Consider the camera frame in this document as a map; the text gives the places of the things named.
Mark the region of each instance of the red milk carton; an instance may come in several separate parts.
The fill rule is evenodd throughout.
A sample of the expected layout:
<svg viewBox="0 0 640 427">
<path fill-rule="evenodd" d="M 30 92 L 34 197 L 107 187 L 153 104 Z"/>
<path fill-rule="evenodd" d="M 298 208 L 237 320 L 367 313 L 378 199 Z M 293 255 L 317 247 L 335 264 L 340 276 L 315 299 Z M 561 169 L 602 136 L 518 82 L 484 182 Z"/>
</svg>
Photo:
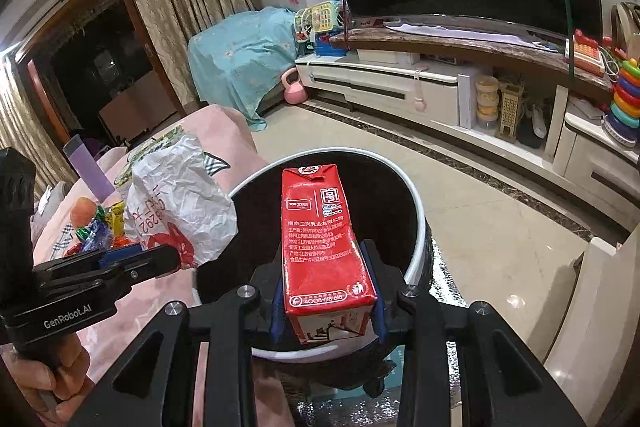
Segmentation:
<svg viewBox="0 0 640 427">
<path fill-rule="evenodd" d="M 300 343 L 363 335 L 376 291 L 335 165 L 282 171 L 284 305 Z"/>
</svg>

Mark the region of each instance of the pink blanket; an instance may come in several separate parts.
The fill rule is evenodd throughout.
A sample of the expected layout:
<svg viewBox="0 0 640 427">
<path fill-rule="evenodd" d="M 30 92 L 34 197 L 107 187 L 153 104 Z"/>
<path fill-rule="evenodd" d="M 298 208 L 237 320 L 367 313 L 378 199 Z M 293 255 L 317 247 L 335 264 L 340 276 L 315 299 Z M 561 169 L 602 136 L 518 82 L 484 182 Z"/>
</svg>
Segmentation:
<svg viewBox="0 0 640 427">
<path fill-rule="evenodd" d="M 236 110 L 209 105 L 183 118 L 176 125 L 181 125 L 185 131 L 195 134 L 206 152 L 222 158 L 231 165 L 230 169 L 220 171 L 214 176 L 226 192 L 231 191 L 250 174 L 266 165 L 266 162 L 258 156 L 255 150 L 254 140 L 244 117 Z M 126 156 L 121 158 L 106 172 L 108 179 L 113 181 L 126 163 L 126 158 Z M 49 260 L 51 250 L 59 239 L 61 230 L 69 223 L 69 211 L 80 196 L 95 200 L 82 180 L 71 188 L 65 200 L 47 223 L 33 251 L 34 263 L 43 263 Z M 113 204 L 119 199 L 114 193 L 105 201 L 105 204 Z M 148 280 L 135 285 L 129 295 L 117 302 L 118 313 L 116 315 L 79 331 L 78 335 L 82 345 L 91 354 L 92 364 L 88 376 L 94 381 L 99 380 L 130 341 L 164 307 L 165 303 L 178 300 L 187 306 L 193 306 L 195 302 L 191 277 L 191 270 L 181 270 L 169 277 Z M 194 426 L 202 424 L 206 347 L 206 345 L 202 346 L 198 361 L 199 375 L 196 381 Z M 257 361 L 254 363 L 254 377 L 256 409 L 260 427 L 293 425 L 280 382 L 266 375 Z"/>
</svg>

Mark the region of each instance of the white plastic bag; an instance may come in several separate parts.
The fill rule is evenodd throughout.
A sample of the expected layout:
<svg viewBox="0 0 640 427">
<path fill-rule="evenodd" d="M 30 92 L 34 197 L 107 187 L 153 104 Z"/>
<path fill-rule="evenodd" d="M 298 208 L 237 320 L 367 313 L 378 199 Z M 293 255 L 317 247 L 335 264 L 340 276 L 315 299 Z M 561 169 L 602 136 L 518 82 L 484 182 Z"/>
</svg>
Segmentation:
<svg viewBox="0 0 640 427">
<path fill-rule="evenodd" d="M 183 268 L 216 259 L 238 232 L 233 201 L 190 134 L 133 165 L 124 218 L 127 237 L 144 248 L 174 245 Z"/>
</svg>

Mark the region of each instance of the red print on bag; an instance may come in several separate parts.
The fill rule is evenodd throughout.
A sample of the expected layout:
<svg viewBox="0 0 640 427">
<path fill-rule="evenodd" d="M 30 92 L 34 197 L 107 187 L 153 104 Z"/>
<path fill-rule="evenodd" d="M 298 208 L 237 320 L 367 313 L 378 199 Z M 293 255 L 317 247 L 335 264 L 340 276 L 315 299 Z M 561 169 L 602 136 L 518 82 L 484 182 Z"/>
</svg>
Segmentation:
<svg viewBox="0 0 640 427">
<path fill-rule="evenodd" d="M 169 233 L 156 233 L 149 237 L 146 242 L 147 248 L 158 247 L 159 245 L 171 245 L 178 250 L 183 268 L 195 267 L 193 262 L 193 245 L 184 237 L 180 229 L 171 221 L 166 224 Z"/>
</svg>

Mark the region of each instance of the human hand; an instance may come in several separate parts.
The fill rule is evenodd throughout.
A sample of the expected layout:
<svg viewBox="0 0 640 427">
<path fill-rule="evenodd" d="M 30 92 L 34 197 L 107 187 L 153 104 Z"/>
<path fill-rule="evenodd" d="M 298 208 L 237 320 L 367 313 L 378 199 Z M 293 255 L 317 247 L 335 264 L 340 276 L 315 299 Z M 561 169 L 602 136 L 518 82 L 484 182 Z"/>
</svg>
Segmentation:
<svg viewBox="0 0 640 427">
<path fill-rule="evenodd" d="M 53 422 L 68 422 L 94 387 L 87 377 L 90 357 L 80 339 L 73 333 L 62 340 L 58 348 L 60 367 L 55 374 L 42 362 L 23 359 L 15 349 L 5 349 L 2 359 L 29 404 L 44 418 Z M 53 391 L 63 400 L 54 411 L 49 410 L 38 391 Z"/>
</svg>

